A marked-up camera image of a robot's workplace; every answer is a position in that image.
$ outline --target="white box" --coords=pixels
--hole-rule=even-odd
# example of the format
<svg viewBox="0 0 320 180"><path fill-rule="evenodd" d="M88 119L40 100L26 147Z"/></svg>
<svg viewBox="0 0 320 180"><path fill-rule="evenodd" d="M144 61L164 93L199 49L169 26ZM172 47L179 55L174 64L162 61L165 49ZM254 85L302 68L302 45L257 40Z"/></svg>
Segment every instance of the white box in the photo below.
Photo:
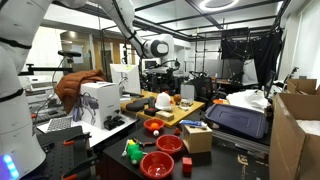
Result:
<svg viewBox="0 0 320 180"><path fill-rule="evenodd" d="M115 117L118 115L115 111L120 110L119 86L108 82L82 84L80 100L81 120L104 129L107 116Z"/></svg>

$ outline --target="red cup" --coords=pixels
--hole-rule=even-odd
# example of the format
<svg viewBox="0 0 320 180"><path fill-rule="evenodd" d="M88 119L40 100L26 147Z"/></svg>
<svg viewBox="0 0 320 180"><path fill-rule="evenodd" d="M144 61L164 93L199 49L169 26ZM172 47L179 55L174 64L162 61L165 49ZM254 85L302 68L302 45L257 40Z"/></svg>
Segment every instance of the red cup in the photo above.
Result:
<svg viewBox="0 0 320 180"><path fill-rule="evenodd" d="M162 179L169 176L174 167L172 157L161 151L153 151L140 161L142 174L151 179Z"/></svg>
<svg viewBox="0 0 320 180"><path fill-rule="evenodd" d="M160 130L164 126L164 122L161 119L148 119L143 123L143 126L149 131Z"/></svg>
<svg viewBox="0 0 320 180"><path fill-rule="evenodd" d="M179 137L174 135L162 135L156 141L157 147L168 154L178 152L182 148L182 141Z"/></svg>

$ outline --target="orange cloth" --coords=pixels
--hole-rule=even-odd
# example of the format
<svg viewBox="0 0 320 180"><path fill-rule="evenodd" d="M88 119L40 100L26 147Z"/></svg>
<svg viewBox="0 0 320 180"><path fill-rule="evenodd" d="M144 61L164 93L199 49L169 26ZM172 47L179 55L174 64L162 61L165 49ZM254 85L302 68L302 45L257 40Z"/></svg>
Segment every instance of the orange cloth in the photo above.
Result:
<svg viewBox="0 0 320 180"><path fill-rule="evenodd" d="M77 102L81 84L98 81L106 81L100 69L80 71L62 77L54 90L62 101L64 110L69 113Z"/></svg>

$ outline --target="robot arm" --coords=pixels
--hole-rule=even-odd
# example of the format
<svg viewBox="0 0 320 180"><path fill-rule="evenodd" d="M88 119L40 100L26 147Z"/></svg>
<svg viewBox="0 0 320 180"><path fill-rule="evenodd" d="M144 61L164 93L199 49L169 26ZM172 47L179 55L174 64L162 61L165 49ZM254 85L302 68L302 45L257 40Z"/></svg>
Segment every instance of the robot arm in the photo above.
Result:
<svg viewBox="0 0 320 180"><path fill-rule="evenodd" d="M163 34L155 40L142 40L133 29L134 8L131 0L89 0L104 9L117 24L122 34L130 40L141 58L173 59L173 37Z"/></svg>

